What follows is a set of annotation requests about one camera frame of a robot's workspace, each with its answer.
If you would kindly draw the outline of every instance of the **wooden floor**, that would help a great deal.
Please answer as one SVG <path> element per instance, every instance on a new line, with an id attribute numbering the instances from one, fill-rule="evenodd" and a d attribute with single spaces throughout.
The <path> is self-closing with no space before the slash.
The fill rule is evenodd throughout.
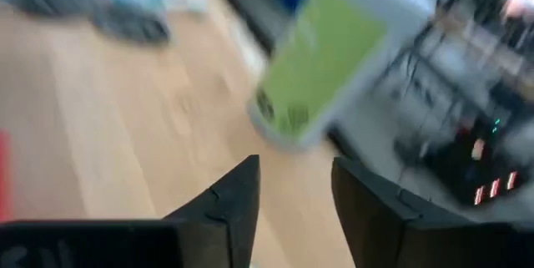
<path id="1" fill-rule="evenodd" d="M 352 267 L 330 193 L 328 143 L 286 154 L 245 113 L 254 88 L 224 0 L 171 18 L 143 49 L 84 21 L 0 12 L 0 128 L 11 135 L 16 218 L 162 217 L 260 154 L 260 268 Z"/>

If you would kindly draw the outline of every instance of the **red light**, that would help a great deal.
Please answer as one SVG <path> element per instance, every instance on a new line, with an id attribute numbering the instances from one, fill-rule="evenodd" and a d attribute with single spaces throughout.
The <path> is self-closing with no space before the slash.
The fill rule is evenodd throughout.
<path id="1" fill-rule="evenodd" d="M 482 187 L 476 189 L 475 205 L 479 205 L 482 202 L 483 195 L 484 195 L 484 185 Z"/>
<path id="2" fill-rule="evenodd" d="M 501 180 L 493 180 L 491 183 L 491 190 L 490 190 L 490 198 L 493 198 L 499 194 L 499 185 L 501 184 Z"/>
<path id="3" fill-rule="evenodd" d="M 510 175 L 508 175 L 508 181 L 506 182 L 506 189 L 511 190 L 516 185 L 516 177 L 517 172 L 511 172 Z"/>

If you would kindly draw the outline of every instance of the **red object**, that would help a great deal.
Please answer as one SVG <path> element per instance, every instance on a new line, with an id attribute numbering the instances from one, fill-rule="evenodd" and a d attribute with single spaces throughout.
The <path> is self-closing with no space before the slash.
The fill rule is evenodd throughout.
<path id="1" fill-rule="evenodd" d="M 0 223 L 12 218 L 8 134 L 0 131 Z"/>

